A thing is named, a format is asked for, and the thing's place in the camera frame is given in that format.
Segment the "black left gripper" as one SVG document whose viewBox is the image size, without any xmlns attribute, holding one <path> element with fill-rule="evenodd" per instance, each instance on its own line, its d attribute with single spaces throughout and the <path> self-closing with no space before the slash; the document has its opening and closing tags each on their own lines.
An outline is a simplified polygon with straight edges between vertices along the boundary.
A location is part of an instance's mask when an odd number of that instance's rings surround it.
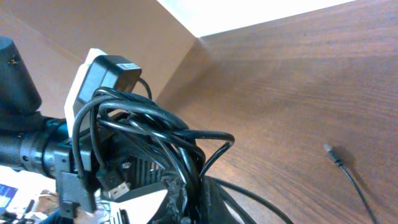
<svg viewBox="0 0 398 224">
<path fill-rule="evenodd" d="M 149 136 L 101 128 L 91 113 L 77 118 L 55 150 L 61 216 L 75 218 L 78 208 L 94 213 L 97 190 L 105 200 L 124 202 L 159 183 L 168 164 L 153 144 Z"/>
</svg>

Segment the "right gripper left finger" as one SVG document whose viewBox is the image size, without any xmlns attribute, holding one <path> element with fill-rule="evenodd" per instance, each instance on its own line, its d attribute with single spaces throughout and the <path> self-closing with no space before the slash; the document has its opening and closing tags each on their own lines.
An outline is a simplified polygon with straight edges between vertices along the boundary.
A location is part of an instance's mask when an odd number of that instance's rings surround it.
<svg viewBox="0 0 398 224">
<path fill-rule="evenodd" d="M 187 207 L 185 184 L 178 178 L 163 177 L 161 182 L 166 186 L 167 194 L 158 211 L 149 224 L 190 224 Z"/>
</svg>

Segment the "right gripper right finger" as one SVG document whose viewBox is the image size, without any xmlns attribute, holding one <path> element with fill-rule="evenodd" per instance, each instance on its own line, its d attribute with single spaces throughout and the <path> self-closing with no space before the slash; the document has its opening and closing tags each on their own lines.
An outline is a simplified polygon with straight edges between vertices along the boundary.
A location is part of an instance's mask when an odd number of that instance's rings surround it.
<svg viewBox="0 0 398 224">
<path fill-rule="evenodd" d="M 235 224 L 238 223 L 228 211 L 219 188 L 209 177 L 201 182 L 199 214 L 202 224 Z"/>
</svg>

